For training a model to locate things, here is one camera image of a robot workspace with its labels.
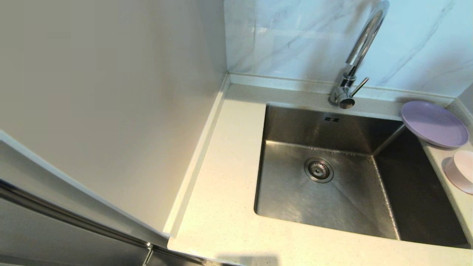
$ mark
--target faucet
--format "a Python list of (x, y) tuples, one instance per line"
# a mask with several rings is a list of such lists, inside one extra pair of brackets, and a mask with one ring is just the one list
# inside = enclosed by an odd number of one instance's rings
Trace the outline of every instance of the faucet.
[(366, 55), (371, 43), (375, 39), (378, 33), (381, 23), (386, 16), (389, 9), (388, 1), (381, 1), (376, 8), (369, 15), (369, 19), (363, 27), (363, 31), (358, 37), (348, 59), (346, 61), (347, 66), (343, 72), (340, 81), (337, 82), (339, 86), (332, 89), (332, 92), (328, 98), (328, 101), (335, 106), (339, 106), (342, 109), (348, 109), (355, 105), (353, 96), (358, 92), (359, 89), (368, 81), (366, 77), (352, 92), (350, 88), (356, 80), (355, 73), (358, 70), (361, 61)]

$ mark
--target speckled quartz countertop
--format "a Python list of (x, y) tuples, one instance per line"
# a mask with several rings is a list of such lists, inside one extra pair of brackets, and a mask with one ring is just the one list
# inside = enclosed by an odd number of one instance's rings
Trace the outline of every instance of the speckled quartz countertop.
[[(400, 120), (401, 103), (358, 98), (350, 110), (327, 95), (232, 84), (221, 109), (179, 232), (168, 248), (241, 265), (462, 265), (473, 250), (384, 239), (259, 216), (254, 212), (266, 104)], [(424, 143), (460, 222), (473, 231), (473, 196), (446, 180), (441, 163), (455, 151)], [(461, 149), (473, 151), (471, 144)]]

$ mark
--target stainless steel sink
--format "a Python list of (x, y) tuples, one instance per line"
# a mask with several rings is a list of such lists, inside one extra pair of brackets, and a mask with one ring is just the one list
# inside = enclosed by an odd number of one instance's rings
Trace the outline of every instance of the stainless steel sink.
[(400, 121), (267, 106), (254, 209), (292, 222), (469, 248)]

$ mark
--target metal handle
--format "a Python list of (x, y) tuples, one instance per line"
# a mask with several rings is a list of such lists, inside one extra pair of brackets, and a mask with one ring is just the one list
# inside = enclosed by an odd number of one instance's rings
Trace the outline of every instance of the metal handle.
[(361, 89), (361, 87), (368, 81), (368, 77), (366, 77), (362, 82), (360, 82), (360, 84), (358, 84), (358, 86), (355, 88), (355, 90), (350, 94), (350, 98), (353, 98), (353, 96), (355, 96), (355, 94), (359, 91), (359, 89)]

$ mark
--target drain strainer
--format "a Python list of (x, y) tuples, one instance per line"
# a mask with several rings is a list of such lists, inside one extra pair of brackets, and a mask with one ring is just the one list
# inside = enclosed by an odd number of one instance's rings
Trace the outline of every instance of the drain strainer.
[(332, 166), (322, 158), (309, 158), (304, 164), (304, 170), (315, 182), (327, 183), (333, 178)]

